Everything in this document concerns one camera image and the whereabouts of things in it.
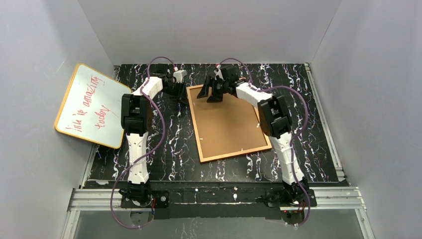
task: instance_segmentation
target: whiteboard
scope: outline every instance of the whiteboard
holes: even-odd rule
[[[110,148],[120,148],[121,97],[130,94],[124,84],[79,64],[63,99],[55,128],[60,133]]]

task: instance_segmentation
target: white wall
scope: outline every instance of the white wall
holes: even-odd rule
[[[312,61],[341,0],[79,0],[114,65]]]
[[[376,238],[421,238],[422,2],[344,0],[311,64]]]
[[[54,119],[77,63],[113,65],[76,0],[0,1],[0,238],[60,238],[91,144]]]

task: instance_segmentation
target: marble pattern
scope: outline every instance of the marble pattern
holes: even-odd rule
[[[121,65],[117,80],[136,90],[146,77],[147,65]],[[182,64],[188,75],[189,86],[202,84],[205,76],[213,71],[214,64]],[[304,134],[296,139],[295,150],[300,167],[308,180],[313,182],[337,182],[338,178],[331,159],[330,150],[322,128],[308,76],[303,64],[248,64],[253,83],[262,89],[284,85],[299,91],[305,98],[310,112],[309,123]],[[248,77],[239,66],[241,76]],[[287,90],[276,90],[283,94],[292,115],[294,132],[303,125],[304,108],[298,97]],[[198,148],[189,106],[171,101],[159,93],[154,101],[165,118],[168,129],[161,147],[148,157],[150,180],[165,181],[282,181],[281,169],[274,150],[233,157],[211,163],[200,164]],[[162,126],[156,112],[153,130],[148,137],[148,149],[160,140]],[[124,137],[120,149],[98,146],[91,169],[90,180],[115,180],[128,166],[128,146]]]

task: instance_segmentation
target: yellow whiteboard edge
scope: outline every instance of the yellow whiteboard edge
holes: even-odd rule
[[[61,104],[61,106],[60,106],[59,113],[57,114],[56,120],[54,121],[54,128],[56,129],[56,131],[58,131],[58,132],[60,132],[60,133],[62,133],[62,134],[67,134],[67,135],[72,136],[72,137],[80,138],[80,139],[83,139],[83,140],[86,140],[86,141],[89,141],[89,142],[93,142],[93,143],[96,143],[96,144],[99,144],[99,145],[104,145],[104,146],[107,146],[107,147],[109,147],[109,148],[118,149],[118,148],[120,148],[120,147],[121,147],[121,144],[122,144],[122,142],[123,142],[124,131],[123,131],[123,133],[121,134],[121,137],[120,137],[120,139],[121,139],[121,140],[120,140],[120,144],[119,144],[119,146],[114,147],[114,146],[111,146],[111,145],[106,145],[106,144],[103,144],[103,143],[99,143],[99,142],[97,142],[97,141],[90,140],[90,139],[87,139],[87,138],[84,138],[84,137],[76,136],[76,135],[74,135],[74,134],[69,134],[69,133],[66,133],[66,132],[64,132],[64,131],[59,130],[59,128],[57,127],[57,124],[59,123],[60,116],[62,115],[62,111],[63,111],[63,108],[64,108],[64,106],[65,106],[66,100],[67,100],[67,96],[69,95],[70,88],[72,87],[73,80],[75,79],[76,73],[78,72],[78,69],[79,69],[79,67],[80,67],[80,66],[86,66],[86,67],[90,68],[91,70],[94,70],[94,71],[96,71],[96,72],[98,72],[98,73],[102,74],[103,76],[105,76],[105,77],[107,77],[107,78],[110,78],[111,80],[113,80],[113,81],[115,81],[115,82],[117,82],[117,83],[119,83],[119,84],[121,84],[121,85],[125,86],[126,88],[129,88],[130,92],[132,92],[132,88],[131,88],[131,87],[129,87],[129,86],[125,85],[125,84],[122,84],[122,83],[121,83],[121,82],[119,82],[119,81],[116,81],[115,79],[111,78],[110,76],[104,75],[103,73],[101,73],[101,72],[97,71],[96,69],[94,69],[94,68],[92,68],[92,67],[90,67],[90,66],[87,66],[87,65],[86,65],[86,64],[84,64],[84,63],[79,63],[78,65],[76,65],[75,70],[73,71],[72,78],[71,78],[71,80],[70,80],[70,82],[69,82],[69,85],[67,86],[67,90],[66,90],[65,96],[64,96],[64,98],[63,98],[62,104]]]

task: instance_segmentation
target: brown board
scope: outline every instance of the brown board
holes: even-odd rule
[[[221,103],[207,103],[207,97],[197,99],[201,88],[187,87],[201,163],[271,149],[255,107],[230,94]]]

